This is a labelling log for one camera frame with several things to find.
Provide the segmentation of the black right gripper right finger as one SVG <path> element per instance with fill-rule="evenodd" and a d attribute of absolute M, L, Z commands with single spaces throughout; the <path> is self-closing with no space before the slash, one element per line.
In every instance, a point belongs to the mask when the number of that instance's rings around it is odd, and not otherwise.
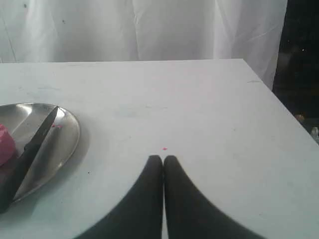
<path fill-rule="evenodd" d="M 170 239 L 250 239 L 252 233 L 212 205 L 178 159 L 164 160 L 164 195 Z"/>

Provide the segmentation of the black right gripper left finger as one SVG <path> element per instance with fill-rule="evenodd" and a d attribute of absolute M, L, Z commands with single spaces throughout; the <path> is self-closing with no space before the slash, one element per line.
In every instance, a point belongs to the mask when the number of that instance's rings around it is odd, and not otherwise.
<path fill-rule="evenodd" d="M 163 216 L 163 163 L 151 155 L 126 196 L 79 239 L 160 239 Z"/>

